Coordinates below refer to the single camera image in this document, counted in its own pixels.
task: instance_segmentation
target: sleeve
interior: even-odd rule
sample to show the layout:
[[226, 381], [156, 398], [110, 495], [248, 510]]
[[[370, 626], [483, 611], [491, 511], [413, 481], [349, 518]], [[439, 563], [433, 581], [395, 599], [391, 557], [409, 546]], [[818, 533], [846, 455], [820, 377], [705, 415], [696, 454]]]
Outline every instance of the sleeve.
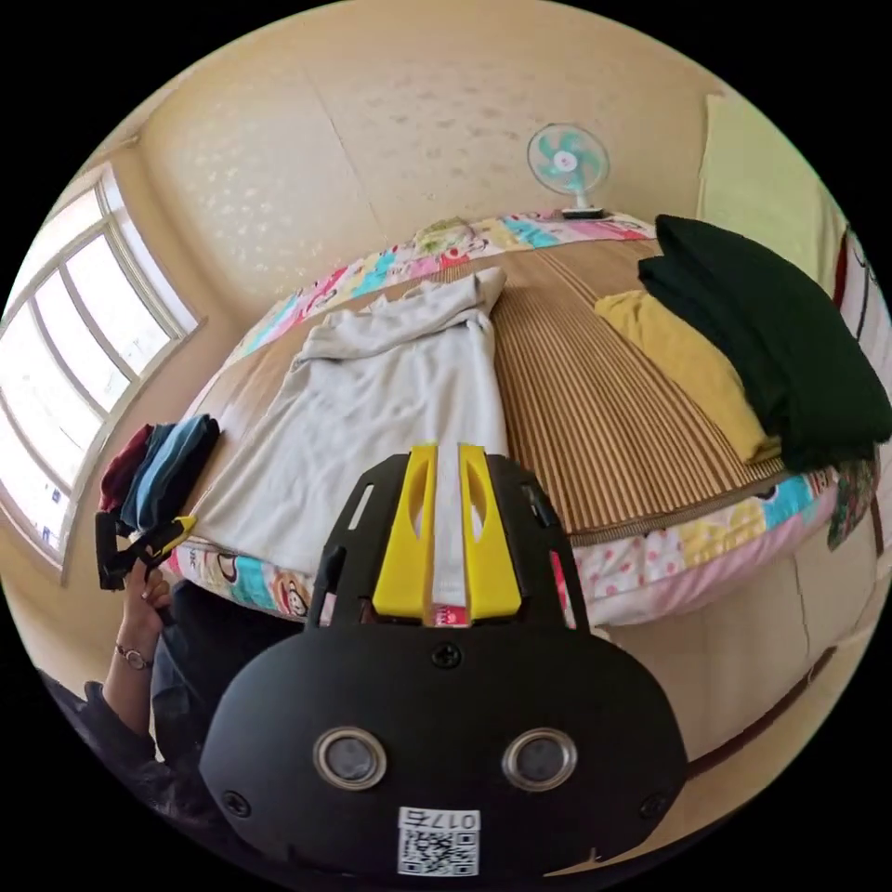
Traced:
[[118, 718], [105, 702], [99, 682], [87, 682], [86, 699], [81, 700], [45, 672], [40, 676], [74, 729], [109, 767], [127, 771], [154, 759], [154, 740], [134, 733]]

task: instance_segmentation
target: person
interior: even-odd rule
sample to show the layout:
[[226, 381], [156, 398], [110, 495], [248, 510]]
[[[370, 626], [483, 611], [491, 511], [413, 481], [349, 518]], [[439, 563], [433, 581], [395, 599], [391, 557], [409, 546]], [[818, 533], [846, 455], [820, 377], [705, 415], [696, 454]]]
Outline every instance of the person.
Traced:
[[[175, 625], [164, 626], [161, 608], [173, 611]], [[253, 656], [301, 628], [192, 583], [171, 589], [160, 571], [147, 575], [137, 561], [104, 682], [87, 682], [82, 699], [38, 672], [81, 739], [131, 793], [196, 842], [263, 874], [263, 856], [230, 828], [204, 786], [199, 756], [228, 683]]]

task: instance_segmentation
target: wall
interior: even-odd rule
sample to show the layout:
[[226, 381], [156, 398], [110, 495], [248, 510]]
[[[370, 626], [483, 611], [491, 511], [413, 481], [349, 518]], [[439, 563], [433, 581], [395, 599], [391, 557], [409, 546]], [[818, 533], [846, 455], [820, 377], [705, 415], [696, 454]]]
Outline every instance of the wall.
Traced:
[[607, 146], [594, 201], [693, 216], [716, 79], [666, 46], [539, 0], [360, 0], [218, 50], [141, 146], [191, 251], [256, 318], [338, 265], [446, 216], [560, 207], [530, 136], [571, 121]]
[[120, 622], [121, 601], [115, 594], [98, 589], [93, 539], [98, 471], [140, 425], [178, 420], [244, 333], [241, 322], [222, 307], [213, 286], [183, 249], [169, 217], [154, 200], [138, 148], [116, 153], [112, 164], [130, 216], [155, 261], [181, 299], [204, 322], [147, 384], [107, 444], [87, 486], [83, 510], [72, 528], [64, 587], [46, 562], [8, 527], [6, 519], [0, 521], [4, 588], [11, 587], [20, 596], [19, 603], [26, 605], [19, 611], [21, 618], [39, 618], [36, 624], [31, 623], [38, 630], [37, 637], [32, 636], [32, 641], [38, 642], [38, 651], [32, 650], [35, 658], [52, 652], [52, 648], [40, 642], [52, 641], [53, 636], [59, 635], [69, 642], [69, 647], [76, 642], [84, 654], [108, 654]]

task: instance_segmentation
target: camera lens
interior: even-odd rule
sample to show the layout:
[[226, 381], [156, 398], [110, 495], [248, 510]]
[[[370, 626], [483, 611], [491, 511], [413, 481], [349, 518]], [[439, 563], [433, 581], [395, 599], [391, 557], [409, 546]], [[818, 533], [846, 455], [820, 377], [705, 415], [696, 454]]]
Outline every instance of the camera lens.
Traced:
[[361, 728], [334, 728], [316, 742], [313, 762], [321, 776], [341, 790], [368, 790], [384, 777], [384, 747]]
[[576, 747], [563, 733], [535, 728], [521, 734], [505, 750], [502, 769], [521, 790], [544, 793], [560, 786], [576, 768]]

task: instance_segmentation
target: folded clothes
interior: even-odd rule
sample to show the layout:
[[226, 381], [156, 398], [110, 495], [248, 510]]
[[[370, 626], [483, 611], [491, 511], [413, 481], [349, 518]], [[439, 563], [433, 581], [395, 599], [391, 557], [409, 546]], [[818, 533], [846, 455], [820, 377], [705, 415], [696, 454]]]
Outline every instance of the folded clothes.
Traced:
[[143, 425], [109, 462], [99, 484], [100, 511], [113, 511], [124, 504], [133, 477], [145, 461], [152, 430], [152, 425]]
[[180, 513], [195, 486], [195, 481], [201, 476], [204, 466], [210, 460], [220, 437], [220, 426], [216, 419], [206, 417], [209, 420], [202, 435], [192, 449], [183, 456], [173, 476], [167, 481], [166, 488], [156, 494], [157, 501], [153, 503], [152, 508], [153, 516], [148, 518], [154, 523], [163, 523]]
[[839, 311], [765, 246], [699, 220], [658, 216], [663, 256], [645, 288], [737, 370], [747, 400], [794, 472], [870, 460], [892, 437], [892, 405]]
[[595, 313], [688, 394], [741, 461], [755, 464], [781, 453], [778, 439], [766, 434], [746, 401], [728, 358], [653, 295], [629, 291], [604, 297]]
[[143, 531], [170, 519], [173, 515], [166, 517], [162, 508], [170, 502], [164, 496], [171, 481], [194, 451], [206, 448], [208, 438], [216, 441], [218, 435], [219, 427], [210, 415], [197, 415], [175, 425], [158, 425], [152, 431], [146, 458], [121, 507], [121, 521]]

